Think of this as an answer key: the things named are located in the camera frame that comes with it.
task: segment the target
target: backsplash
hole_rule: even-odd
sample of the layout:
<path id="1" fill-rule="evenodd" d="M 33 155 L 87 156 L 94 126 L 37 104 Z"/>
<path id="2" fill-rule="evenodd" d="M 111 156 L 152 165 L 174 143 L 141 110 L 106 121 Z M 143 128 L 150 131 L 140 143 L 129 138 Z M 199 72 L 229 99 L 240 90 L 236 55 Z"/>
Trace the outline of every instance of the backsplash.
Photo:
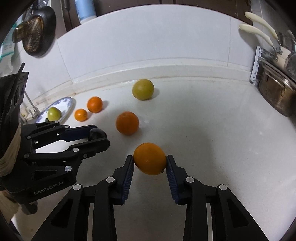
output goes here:
<path id="1" fill-rule="evenodd" d="M 287 26 L 278 20 L 279 16 L 271 21 L 273 9 L 263 0 L 252 0 L 252 11 L 263 15 L 272 26 L 276 23 L 277 31 L 286 31 Z M 24 71 L 30 73 L 26 91 L 34 103 L 45 102 L 43 105 L 63 93 L 85 91 L 89 87 L 84 86 L 89 83 L 100 87 L 134 80 L 121 77 L 120 73 L 137 72 L 137 69 L 145 73 L 141 77 L 155 78 L 175 76 L 183 67 L 191 66 L 195 69 L 192 74 L 197 77 L 212 76 L 213 71 L 217 71 L 216 77 L 245 80 L 244 74 L 232 75 L 230 71 L 250 75 L 255 50 L 262 39 L 239 31 L 241 23 L 228 15 L 199 7 L 134 7 L 78 26 L 55 39 L 51 49 L 40 58 L 29 56 L 18 43 L 12 63 L 15 72 L 25 62 Z M 164 76 L 159 76 L 159 71 L 143 71 L 158 66 L 178 68 L 172 68 Z M 116 78 L 112 81 L 104 78 L 108 73 L 114 73 Z"/>
<path id="2" fill-rule="evenodd" d="M 277 33 L 281 32 L 283 34 L 286 34 L 287 30 L 289 30 L 287 24 L 283 21 L 281 16 L 270 5 L 268 5 L 266 1 L 252 0 L 251 8 L 254 14 L 266 20 Z M 272 37 L 271 33 L 265 27 L 256 22 L 253 22 L 253 26 L 267 34 L 273 42 L 274 46 L 278 47 L 277 41 Z M 273 51 L 272 47 L 270 47 L 261 37 L 258 38 L 260 39 L 260 43 L 263 48 L 271 52 Z"/>

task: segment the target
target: yellow-green fruit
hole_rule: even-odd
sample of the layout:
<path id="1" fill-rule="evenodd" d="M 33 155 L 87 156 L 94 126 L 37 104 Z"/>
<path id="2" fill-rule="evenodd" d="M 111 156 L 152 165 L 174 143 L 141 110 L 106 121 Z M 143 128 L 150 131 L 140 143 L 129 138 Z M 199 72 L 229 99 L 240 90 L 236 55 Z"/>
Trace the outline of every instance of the yellow-green fruit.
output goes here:
<path id="1" fill-rule="evenodd" d="M 154 92 L 154 85 L 150 80 L 140 79 L 133 85 L 133 96 L 138 100 L 150 99 Z"/>
<path id="2" fill-rule="evenodd" d="M 58 108 L 50 107 L 47 117 L 49 121 L 58 121 L 62 117 L 62 113 Z"/>

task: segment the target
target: pot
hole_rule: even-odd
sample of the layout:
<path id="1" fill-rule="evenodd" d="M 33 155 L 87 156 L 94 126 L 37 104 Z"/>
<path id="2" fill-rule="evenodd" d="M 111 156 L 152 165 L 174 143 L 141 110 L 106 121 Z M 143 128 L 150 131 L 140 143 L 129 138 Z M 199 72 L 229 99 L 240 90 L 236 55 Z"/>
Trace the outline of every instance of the pot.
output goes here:
<path id="1" fill-rule="evenodd" d="M 289 80 L 281 76 L 271 67 L 262 64 L 264 68 L 259 82 L 259 91 L 266 101 L 284 116 L 291 116 L 295 112 L 296 91 L 289 84 Z"/>

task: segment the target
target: robotic hand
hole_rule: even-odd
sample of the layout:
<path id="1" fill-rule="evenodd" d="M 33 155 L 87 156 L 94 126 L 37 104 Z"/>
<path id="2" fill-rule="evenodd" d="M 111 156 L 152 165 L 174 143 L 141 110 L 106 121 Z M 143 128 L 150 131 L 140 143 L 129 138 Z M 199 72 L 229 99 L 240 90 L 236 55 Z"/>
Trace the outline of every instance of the robotic hand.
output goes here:
<path id="1" fill-rule="evenodd" d="M 84 188 L 76 184 L 43 222 L 32 241 L 87 241 L 90 203 L 94 204 L 93 240 L 116 241 L 113 205 L 128 198 L 134 171 L 132 156 L 121 168 L 97 185 Z M 183 241 L 207 241 L 207 209 L 211 204 L 214 241 L 268 241 L 252 216 L 226 185 L 211 187 L 188 177 L 167 156 L 166 173 L 172 197 L 178 205 L 187 205 Z"/>
<path id="2" fill-rule="evenodd" d="M 24 98 L 28 72 L 0 78 L 0 191 L 22 206 L 26 214 L 37 211 L 36 200 L 58 192 L 76 183 L 82 159 L 105 151 L 109 147 L 107 135 L 95 125 L 70 128 L 58 121 L 19 125 L 20 104 Z M 18 147 L 14 139 L 18 134 Z M 61 153 L 36 153 L 36 149 L 64 140 L 67 142 L 88 138 L 87 142 L 71 145 Z M 8 151 L 17 153 L 15 163 L 5 157 Z"/>

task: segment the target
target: white plate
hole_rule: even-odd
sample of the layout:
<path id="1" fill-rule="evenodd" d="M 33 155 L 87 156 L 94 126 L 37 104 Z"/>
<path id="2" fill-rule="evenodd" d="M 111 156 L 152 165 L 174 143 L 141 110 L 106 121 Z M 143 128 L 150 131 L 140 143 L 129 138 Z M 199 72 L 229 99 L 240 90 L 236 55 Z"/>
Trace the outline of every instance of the white plate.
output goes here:
<path id="1" fill-rule="evenodd" d="M 56 102 L 52 103 L 50 106 L 48 106 L 44 111 L 42 111 L 41 115 L 36 119 L 35 123 L 45 122 L 45 119 L 47 118 L 48 110 L 51 107 L 56 107 L 62 112 L 62 117 L 59 119 L 61 123 L 65 119 L 67 114 L 70 112 L 72 105 L 73 105 L 73 100 L 71 97 L 61 98 Z"/>

